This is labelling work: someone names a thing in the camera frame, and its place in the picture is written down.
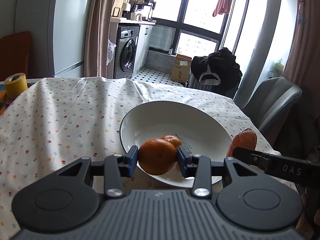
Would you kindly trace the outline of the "right hand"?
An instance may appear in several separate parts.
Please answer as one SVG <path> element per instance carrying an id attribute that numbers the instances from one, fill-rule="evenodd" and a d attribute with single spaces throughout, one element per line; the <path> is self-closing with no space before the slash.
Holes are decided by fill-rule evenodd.
<path id="1" fill-rule="evenodd" d="M 319 188 L 307 187 L 301 199 L 304 207 L 296 230 L 306 239 L 319 239 Z"/>

